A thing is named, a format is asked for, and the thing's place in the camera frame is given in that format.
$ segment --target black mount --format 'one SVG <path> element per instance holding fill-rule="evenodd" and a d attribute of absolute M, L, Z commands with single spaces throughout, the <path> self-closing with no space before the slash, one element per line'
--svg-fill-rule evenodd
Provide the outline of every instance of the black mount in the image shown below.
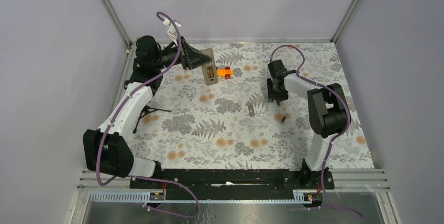
<path fill-rule="evenodd" d="M 181 37 L 181 42 L 182 53 L 175 65 L 182 64 L 184 70 L 192 70 L 212 61 L 211 57 L 191 47 L 184 37 Z M 162 50 L 160 44 L 152 36 L 143 36 L 137 39 L 136 58 L 132 65 L 132 74 L 129 80 L 125 81 L 124 88 L 133 82 L 144 83 L 160 74 L 162 69 L 165 69 L 173 62 L 177 50 L 178 48 L 174 42 L 171 42 Z M 147 86 L 151 87 L 153 96 L 161 82 L 162 77 L 147 84 Z"/>
<path fill-rule="evenodd" d="M 295 179 L 298 180 L 300 184 L 305 185 L 307 188 L 318 188 L 320 186 L 320 173 L 321 171 L 311 171 L 305 162 L 305 159 L 303 159 L 300 173 L 298 174 L 298 177 L 295 177 Z M 330 184 L 330 182 L 328 182 L 328 178 L 331 178 L 331 172 L 327 167 L 324 169 L 325 185 Z"/>
<path fill-rule="evenodd" d="M 327 85 L 336 92 L 347 105 L 344 91 L 340 84 Z M 307 92 L 310 125 L 316 134 L 326 138 L 341 132 L 347 125 L 347 114 L 339 99 L 325 88 L 311 89 Z"/>
<path fill-rule="evenodd" d="M 268 100 L 279 102 L 288 99 L 288 91 L 285 89 L 284 77 L 296 73 L 295 70 L 288 71 L 282 60 L 276 60 L 268 64 L 271 79 L 267 79 Z"/>
<path fill-rule="evenodd" d="M 97 153 L 103 133 L 100 129 L 86 130 L 83 135 L 83 149 L 85 151 L 86 167 L 96 171 Z M 119 177 L 128 176 L 134 163 L 134 156 L 122 136 L 118 133 L 108 134 L 102 149 L 100 172 Z"/>

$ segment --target black object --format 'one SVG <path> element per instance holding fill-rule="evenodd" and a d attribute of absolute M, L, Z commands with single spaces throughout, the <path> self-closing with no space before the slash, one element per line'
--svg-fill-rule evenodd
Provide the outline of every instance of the black object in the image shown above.
<path fill-rule="evenodd" d="M 211 62 L 211 57 L 191 47 L 184 37 L 181 37 L 181 41 L 182 53 L 174 65 L 182 64 L 183 69 L 192 70 Z M 165 69 L 173 62 L 177 50 L 178 48 L 174 42 L 161 50 L 159 44 L 152 36 L 143 36 L 137 39 L 136 58 L 132 66 L 132 74 L 129 80 L 124 82 L 124 87 L 126 88 L 128 84 L 133 82 L 144 83 L 160 74 L 161 69 Z M 160 77 L 146 84 L 151 87 L 153 95 L 157 92 L 162 78 L 163 77 Z"/>
<path fill-rule="evenodd" d="M 316 183 L 302 183 L 300 171 L 285 169 L 260 169 L 260 170 L 226 170 L 226 169 L 164 169 L 157 162 L 154 170 L 154 178 L 164 178 L 178 181 L 187 186 L 199 200 L 267 200 L 267 199 L 293 199 L 294 189 L 318 189 L 319 180 Z M 235 186 L 221 185 L 229 181 Z M 331 180 L 331 172 L 325 174 L 326 189 L 334 189 Z M 162 183 L 136 179 L 130 182 L 130 188 L 162 189 Z M 193 199 L 188 192 L 180 187 L 169 184 L 167 200 Z"/>
<path fill-rule="evenodd" d="M 281 101 L 288 99 L 288 91 L 285 89 L 284 77 L 296 73 L 295 70 L 288 71 L 282 60 L 276 60 L 268 64 L 271 78 L 267 79 L 268 100 L 276 101 L 277 105 Z"/>
<path fill-rule="evenodd" d="M 307 188 L 318 188 L 320 185 L 320 174 L 321 171 L 312 171 L 305 159 L 302 160 L 302 166 L 298 174 L 295 174 L 294 179 L 297 180 L 300 184 L 305 185 Z M 329 189 L 327 185 L 333 182 L 331 172 L 328 170 L 328 167 L 324 169 L 324 185 L 326 189 Z"/>
<path fill-rule="evenodd" d="M 83 135 L 83 149 L 85 151 L 86 167 L 96 171 L 97 152 L 103 133 L 97 130 L 86 130 Z M 125 140 L 118 133 L 107 134 L 100 159 L 100 172 L 118 177 L 126 177 L 132 169 L 134 156 Z"/>
<path fill-rule="evenodd" d="M 327 85 L 347 103 L 341 85 Z M 341 132 L 347 125 L 347 114 L 339 99 L 325 88 L 311 89 L 307 92 L 310 125 L 316 134 L 323 138 Z"/>
<path fill-rule="evenodd" d="M 139 116 L 139 118 L 137 119 L 136 126 L 134 127 L 134 130 L 132 131 L 132 133 L 135 134 L 135 133 L 137 132 L 137 127 L 139 126 L 139 122 L 140 122 L 140 120 L 141 120 L 144 116 L 146 116 L 146 115 L 148 115 L 148 114 L 150 114 L 150 113 L 153 113 L 153 112 L 155 112 L 155 111 L 158 111 L 158 110 L 160 110 L 160 111 L 166 111 L 167 113 L 170 113 L 170 112 L 171 112 L 170 110 L 157 109 L 157 108 L 152 108 L 152 107 L 149 107 L 148 105 L 145 105 L 145 107 L 144 107 L 144 108 L 142 109 L 142 111 L 140 112 L 140 116 Z"/>

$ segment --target orange toy car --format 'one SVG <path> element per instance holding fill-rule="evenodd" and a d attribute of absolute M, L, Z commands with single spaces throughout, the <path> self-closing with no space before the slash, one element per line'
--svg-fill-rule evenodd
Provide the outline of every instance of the orange toy car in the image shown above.
<path fill-rule="evenodd" d="M 234 75 L 235 73 L 230 69 L 230 66 L 226 66 L 224 70 L 219 70 L 216 67 L 217 70 L 217 76 L 224 76 L 226 79 L 229 79 L 231 75 Z"/>

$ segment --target metal floor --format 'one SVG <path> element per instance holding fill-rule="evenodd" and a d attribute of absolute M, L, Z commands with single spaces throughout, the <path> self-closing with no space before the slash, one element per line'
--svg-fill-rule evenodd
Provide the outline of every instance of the metal floor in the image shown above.
<path fill-rule="evenodd" d="M 384 223 L 378 200 L 372 193 L 330 193 L 337 205 L 352 207 L 364 214 L 363 221 L 348 218 L 333 209 L 291 211 L 304 208 L 300 204 L 223 203 L 201 204 L 202 213 L 196 219 L 184 219 L 141 208 L 139 203 L 109 203 L 90 201 L 83 223 Z M 163 204 L 182 214 L 194 214 L 194 204 Z"/>

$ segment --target small metal piece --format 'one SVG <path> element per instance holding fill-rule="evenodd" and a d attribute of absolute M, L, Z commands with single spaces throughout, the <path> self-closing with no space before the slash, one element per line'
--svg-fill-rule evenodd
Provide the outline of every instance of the small metal piece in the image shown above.
<path fill-rule="evenodd" d="M 253 107 L 253 105 L 248 105 L 248 113 L 250 114 L 250 117 L 254 116 L 254 107 Z"/>

